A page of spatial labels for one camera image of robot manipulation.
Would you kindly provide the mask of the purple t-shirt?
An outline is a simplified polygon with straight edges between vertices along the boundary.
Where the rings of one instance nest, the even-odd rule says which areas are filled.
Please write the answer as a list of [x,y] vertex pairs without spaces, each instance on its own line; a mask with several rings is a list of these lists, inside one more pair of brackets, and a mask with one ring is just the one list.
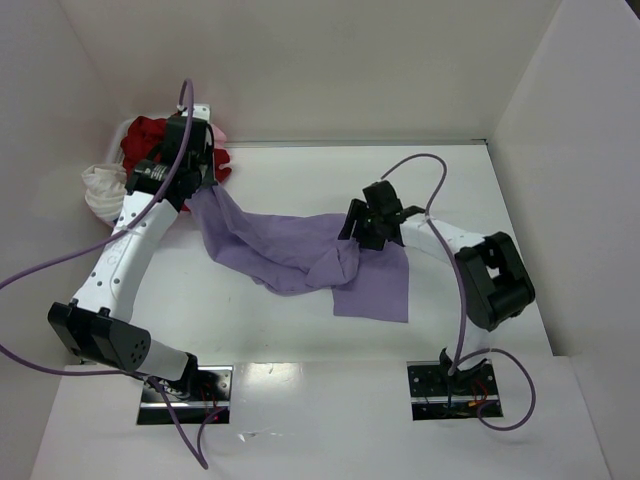
[[341,240],[345,217],[243,211],[220,185],[187,202],[210,258],[281,296],[329,289],[333,313],[386,322],[409,320],[409,261],[394,243],[382,250]]

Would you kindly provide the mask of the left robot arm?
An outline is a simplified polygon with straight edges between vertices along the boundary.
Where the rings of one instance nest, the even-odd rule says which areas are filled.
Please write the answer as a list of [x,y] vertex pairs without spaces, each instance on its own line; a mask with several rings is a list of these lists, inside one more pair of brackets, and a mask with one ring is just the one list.
[[67,304],[54,303],[48,321],[75,356],[153,376],[181,399],[196,396],[205,378],[196,356],[170,348],[131,323],[141,281],[161,238],[186,200],[210,178],[213,129],[204,119],[172,116],[163,140],[136,164],[112,232],[89,278]]

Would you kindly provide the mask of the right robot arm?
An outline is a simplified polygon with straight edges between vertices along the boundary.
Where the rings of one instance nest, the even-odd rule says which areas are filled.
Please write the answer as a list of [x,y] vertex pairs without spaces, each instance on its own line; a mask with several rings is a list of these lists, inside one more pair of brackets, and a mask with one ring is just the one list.
[[461,323],[453,347],[442,350],[441,375],[451,389],[486,361],[489,335],[535,300],[535,289],[511,236],[483,235],[437,220],[427,207],[402,205],[390,182],[378,181],[353,199],[341,240],[366,250],[389,244],[415,249],[449,264],[461,295]]

